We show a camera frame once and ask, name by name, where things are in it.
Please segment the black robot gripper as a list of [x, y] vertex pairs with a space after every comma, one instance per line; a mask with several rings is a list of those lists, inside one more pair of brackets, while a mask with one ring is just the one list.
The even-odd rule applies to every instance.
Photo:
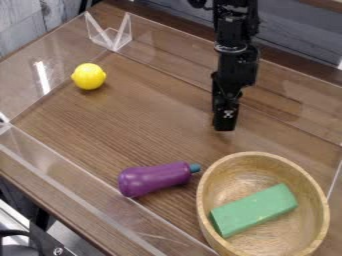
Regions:
[[242, 89], [257, 81], [259, 49], [255, 45], [228, 47], [215, 44], [219, 54], [212, 78], [212, 125], [216, 131], [234, 131], [239, 114]]

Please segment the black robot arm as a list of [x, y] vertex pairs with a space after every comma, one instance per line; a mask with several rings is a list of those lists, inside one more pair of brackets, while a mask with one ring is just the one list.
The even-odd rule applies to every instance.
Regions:
[[258, 0], [187, 0], [196, 9], [212, 11], [214, 49], [219, 54], [212, 79], [212, 126], [234, 131], [239, 115], [242, 89], [257, 81], [259, 49], [253, 38], [259, 32]]

